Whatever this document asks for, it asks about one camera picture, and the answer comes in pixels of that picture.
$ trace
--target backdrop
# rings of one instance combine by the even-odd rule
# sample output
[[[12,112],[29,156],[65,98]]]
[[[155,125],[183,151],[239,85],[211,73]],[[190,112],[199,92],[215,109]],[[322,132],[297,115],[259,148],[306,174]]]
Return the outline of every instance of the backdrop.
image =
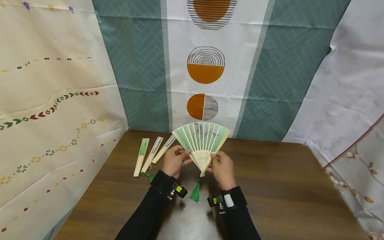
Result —
[[[91,1],[0,1],[0,239],[43,239],[128,129]]]
[[[0,0],[0,239],[42,239],[121,135],[307,145],[384,239],[379,0]]]

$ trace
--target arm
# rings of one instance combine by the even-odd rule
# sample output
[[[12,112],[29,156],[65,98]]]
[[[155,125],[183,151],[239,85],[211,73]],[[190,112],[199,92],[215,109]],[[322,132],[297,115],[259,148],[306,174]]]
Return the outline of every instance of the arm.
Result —
[[[240,187],[234,187],[229,191],[222,191],[222,196],[229,194],[234,205],[231,202],[225,202],[227,208],[225,214],[222,214],[227,233],[230,240],[261,240],[251,216],[247,209],[247,202]]]
[[[115,240],[147,240],[152,237],[153,229],[170,200],[168,194],[173,181],[179,177],[180,169],[192,162],[190,150],[174,146],[164,154],[164,164],[151,182],[143,201],[132,214]]]
[[[156,174],[143,201],[115,240],[147,240],[149,238],[163,210],[169,204],[167,194],[171,189],[171,181],[172,178],[161,170]]]
[[[224,152],[211,154],[212,167],[207,172],[214,174],[224,199],[225,214],[223,217],[230,240],[260,240],[260,236],[252,223],[247,209],[247,201],[237,186],[233,161]]]

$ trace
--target brown border stripe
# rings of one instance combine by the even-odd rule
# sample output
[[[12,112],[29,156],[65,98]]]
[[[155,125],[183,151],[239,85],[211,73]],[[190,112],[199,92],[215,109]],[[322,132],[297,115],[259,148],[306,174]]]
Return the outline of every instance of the brown border stripe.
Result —
[[[337,156],[335,159],[333,159],[331,162],[329,162],[327,165],[325,165],[325,167],[323,167],[323,169],[326,169],[327,167],[332,165],[334,162],[336,162],[342,156],[344,156],[348,151],[350,151],[352,148],[354,148],[361,140],[363,140],[363,138],[365,138],[373,130],[373,128],[375,128],[381,122],[381,120],[383,120],[383,118],[384,118],[384,113],[381,115],[381,117],[379,117],[379,119],[358,140],[356,140],[352,145],[350,145],[349,148],[347,148],[339,156]]]

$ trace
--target person's left hand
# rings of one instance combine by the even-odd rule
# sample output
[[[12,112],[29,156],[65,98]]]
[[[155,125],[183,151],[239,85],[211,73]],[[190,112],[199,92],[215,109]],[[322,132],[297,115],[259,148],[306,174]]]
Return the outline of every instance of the person's left hand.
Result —
[[[177,179],[180,175],[181,167],[192,162],[192,159],[189,157],[190,153],[190,150],[185,151],[180,145],[168,149],[164,154],[164,163],[161,170],[168,176]]]

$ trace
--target hand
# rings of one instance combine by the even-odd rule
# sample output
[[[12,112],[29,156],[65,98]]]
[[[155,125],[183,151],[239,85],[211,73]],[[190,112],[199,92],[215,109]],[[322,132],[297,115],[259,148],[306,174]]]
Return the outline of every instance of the hand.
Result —
[[[235,181],[235,172],[233,170],[233,162],[230,157],[220,151],[215,155],[211,153],[212,168],[209,167],[207,172],[214,174],[214,177],[221,190],[227,191],[237,186]]]
[[[177,179],[180,175],[180,169],[192,162],[189,157],[191,150],[184,150],[180,145],[176,145],[164,154],[163,168],[161,169],[165,174]]]

